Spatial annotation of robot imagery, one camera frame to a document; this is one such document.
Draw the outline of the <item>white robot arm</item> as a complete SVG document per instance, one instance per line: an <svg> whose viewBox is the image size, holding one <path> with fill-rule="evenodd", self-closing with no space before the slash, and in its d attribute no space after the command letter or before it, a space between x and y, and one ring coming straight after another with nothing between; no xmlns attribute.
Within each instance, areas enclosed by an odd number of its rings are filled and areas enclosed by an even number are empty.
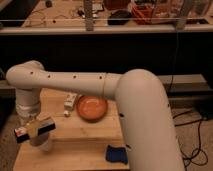
<svg viewBox="0 0 213 171"><path fill-rule="evenodd" d="M185 171L168 97L153 73L49 72L28 61L12 66L6 80L15 88L16 111L31 136L38 135L43 88L98 96L116 102L131 171Z"/></svg>

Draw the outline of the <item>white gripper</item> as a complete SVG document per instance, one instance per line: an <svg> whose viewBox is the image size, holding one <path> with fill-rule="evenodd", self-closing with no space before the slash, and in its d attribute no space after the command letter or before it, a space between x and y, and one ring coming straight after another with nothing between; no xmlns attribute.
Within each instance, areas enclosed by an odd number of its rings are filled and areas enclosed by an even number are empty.
<svg viewBox="0 0 213 171"><path fill-rule="evenodd" d="M23 125L29 136L32 146L42 146L49 141L50 132L53 130L53 119L46 117L38 119L30 117Z"/></svg>

